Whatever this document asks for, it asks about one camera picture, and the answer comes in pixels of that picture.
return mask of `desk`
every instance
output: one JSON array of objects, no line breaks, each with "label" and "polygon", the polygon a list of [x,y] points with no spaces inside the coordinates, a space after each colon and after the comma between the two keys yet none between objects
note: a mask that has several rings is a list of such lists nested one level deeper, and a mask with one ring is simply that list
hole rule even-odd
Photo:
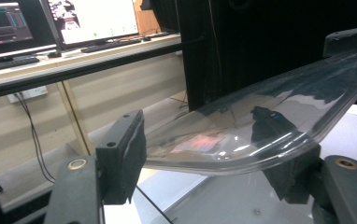
[{"label": "desk", "polygon": [[68,143],[78,154],[92,154],[87,133],[185,90],[182,60],[168,53],[179,43],[178,35],[166,36],[0,70],[0,173],[36,156],[28,118],[6,94],[47,85],[47,95],[28,100],[43,152]]}]

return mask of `transparent plastic sheet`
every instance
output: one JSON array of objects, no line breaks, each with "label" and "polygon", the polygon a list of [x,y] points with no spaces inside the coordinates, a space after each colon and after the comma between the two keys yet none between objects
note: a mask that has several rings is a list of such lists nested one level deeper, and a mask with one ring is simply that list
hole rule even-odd
[{"label": "transparent plastic sheet", "polygon": [[203,175],[263,170],[315,147],[357,99],[357,51],[292,70],[147,134],[146,167]]}]

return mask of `monitor screen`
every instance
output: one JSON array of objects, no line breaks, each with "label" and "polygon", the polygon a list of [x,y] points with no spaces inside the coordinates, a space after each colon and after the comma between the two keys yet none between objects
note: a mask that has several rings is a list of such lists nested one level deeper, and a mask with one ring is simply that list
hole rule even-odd
[{"label": "monitor screen", "polygon": [[38,0],[0,0],[0,60],[55,48]]},{"label": "monitor screen", "polygon": [[48,0],[65,46],[137,35],[132,0]]}]

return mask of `curved acrylic panel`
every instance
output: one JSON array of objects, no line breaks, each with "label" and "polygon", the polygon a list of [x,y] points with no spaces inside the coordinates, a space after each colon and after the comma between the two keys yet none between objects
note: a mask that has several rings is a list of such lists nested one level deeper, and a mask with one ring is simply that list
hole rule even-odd
[{"label": "curved acrylic panel", "polygon": [[357,53],[225,96],[147,134],[146,167],[232,175],[315,147],[357,99]]}]

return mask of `electrical outlet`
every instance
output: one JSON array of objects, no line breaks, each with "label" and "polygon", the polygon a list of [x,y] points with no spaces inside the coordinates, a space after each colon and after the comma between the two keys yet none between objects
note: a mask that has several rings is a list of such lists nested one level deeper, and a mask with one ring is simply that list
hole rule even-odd
[{"label": "electrical outlet", "polygon": [[[24,99],[30,99],[40,95],[45,95],[48,93],[48,90],[47,87],[41,86],[41,87],[33,88],[31,90],[21,91],[21,93]],[[18,98],[14,94],[8,95],[7,98],[12,104],[19,102]]]}]

